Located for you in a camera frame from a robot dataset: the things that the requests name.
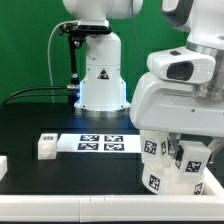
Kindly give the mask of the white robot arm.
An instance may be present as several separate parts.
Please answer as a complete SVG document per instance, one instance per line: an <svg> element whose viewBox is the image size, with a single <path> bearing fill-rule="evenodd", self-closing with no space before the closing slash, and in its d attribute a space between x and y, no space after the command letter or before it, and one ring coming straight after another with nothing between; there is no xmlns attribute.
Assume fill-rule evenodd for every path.
<svg viewBox="0 0 224 224"><path fill-rule="evenodd" d="M148 137L164 133L213 138L224 148L224 0L162 0L169 24L189 33L183 47L152 53L131 103L133 125Z"/></svg>

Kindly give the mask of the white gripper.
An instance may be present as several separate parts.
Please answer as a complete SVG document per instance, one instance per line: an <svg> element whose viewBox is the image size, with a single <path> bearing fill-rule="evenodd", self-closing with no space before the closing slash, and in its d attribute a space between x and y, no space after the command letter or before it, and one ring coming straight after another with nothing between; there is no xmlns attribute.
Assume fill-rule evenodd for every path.
<svg viewBox="0 0 224 224"><path fill-rule="evenodd" d="M171 132L170 155L181 163L181 135L212 136L209 163L224 149L224 102L197 97L194 86L164 81L148 72L139 80L130 109L130 119L139 130Z"/></svg>

